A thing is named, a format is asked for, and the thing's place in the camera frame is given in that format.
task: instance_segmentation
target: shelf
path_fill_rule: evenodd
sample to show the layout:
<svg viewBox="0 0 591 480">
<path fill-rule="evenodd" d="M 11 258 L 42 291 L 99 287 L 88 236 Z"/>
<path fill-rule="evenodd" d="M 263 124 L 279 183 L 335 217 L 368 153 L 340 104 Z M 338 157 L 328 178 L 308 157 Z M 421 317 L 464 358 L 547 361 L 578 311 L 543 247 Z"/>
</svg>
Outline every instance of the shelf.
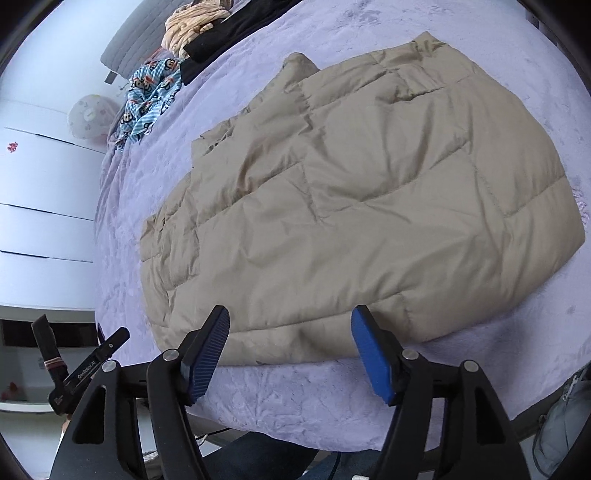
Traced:
<svg viewBox="0 0 591 480">
<path fill-rule="evenodd" d="M 24 401 L 0 401 L 0 411 L 13 413 L 53 413 L 49 403 L 28 403 Z"/>
</svg>

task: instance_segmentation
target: gray backpack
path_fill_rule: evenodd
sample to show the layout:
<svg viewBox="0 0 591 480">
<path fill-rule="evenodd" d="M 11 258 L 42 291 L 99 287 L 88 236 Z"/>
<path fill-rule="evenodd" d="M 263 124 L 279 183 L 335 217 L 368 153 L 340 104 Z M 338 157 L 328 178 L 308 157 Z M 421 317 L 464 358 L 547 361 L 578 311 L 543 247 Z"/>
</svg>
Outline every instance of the gray backpack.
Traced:
<svg viewBox="0 0 591 480">
<path fill-rule="evenodd" d="M 533 445 L 534 463 L 550 477 L 568 454 L 591 414 L 591 364 L 577 372 L 546 416 Z"/>
</svg>

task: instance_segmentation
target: blue gripper pad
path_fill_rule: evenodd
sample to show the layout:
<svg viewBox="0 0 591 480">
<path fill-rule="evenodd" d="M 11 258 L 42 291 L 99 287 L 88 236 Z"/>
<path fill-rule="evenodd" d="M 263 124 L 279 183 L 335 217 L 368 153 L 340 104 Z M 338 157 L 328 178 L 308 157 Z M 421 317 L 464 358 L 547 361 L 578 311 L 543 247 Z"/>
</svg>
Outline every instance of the blue gripper pad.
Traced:
<svg viewBox="0 0 591 480">
<path fill-rule="evenodd" d="M 359 356 L 368 374 L 374 392 L 388 404 L 392 404 L 396 393 L 392 387 L 392 368 L 372 332 L 379 331 L 378 325 L 367 307 L 356 307 L 351 313 L 351 333 L 357 344 Z"/>
<path fill-rule="evenodd" d="M 193 405 L 205 395 L 230 333 L 230 313 L 221 305 L 214 307 L 181 362 L 181 375 Z"/>
</svg>

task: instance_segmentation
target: padded headboard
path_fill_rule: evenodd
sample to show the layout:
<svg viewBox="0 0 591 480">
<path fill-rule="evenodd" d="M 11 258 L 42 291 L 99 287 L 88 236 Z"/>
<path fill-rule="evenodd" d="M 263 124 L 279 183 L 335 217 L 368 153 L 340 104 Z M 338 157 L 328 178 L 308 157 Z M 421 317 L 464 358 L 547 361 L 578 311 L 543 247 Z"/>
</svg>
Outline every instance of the padded headboard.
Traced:
<svg viewBox="0 0 591 480">
<path fill-rule="evenodd" d="M 164 22 L 189 0 L 144 0 L 125 20 L 100 57 L 100 61 L 123 78 L 130 78 L 142 62 L 158 50 Z"/>
</svg>

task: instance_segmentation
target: dresser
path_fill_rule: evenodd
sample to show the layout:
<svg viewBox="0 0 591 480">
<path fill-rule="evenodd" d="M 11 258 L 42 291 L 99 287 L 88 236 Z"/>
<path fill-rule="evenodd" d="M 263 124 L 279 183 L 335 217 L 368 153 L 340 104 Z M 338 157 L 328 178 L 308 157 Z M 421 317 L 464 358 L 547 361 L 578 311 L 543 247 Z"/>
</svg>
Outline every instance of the dresser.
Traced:
<svg viewBox="0 0 591 480">
<path fill-rule="evenodd" d="M 0 102 L 0 305 L 94 308 L 98 148 L 61 112 Z"/>
</svg>

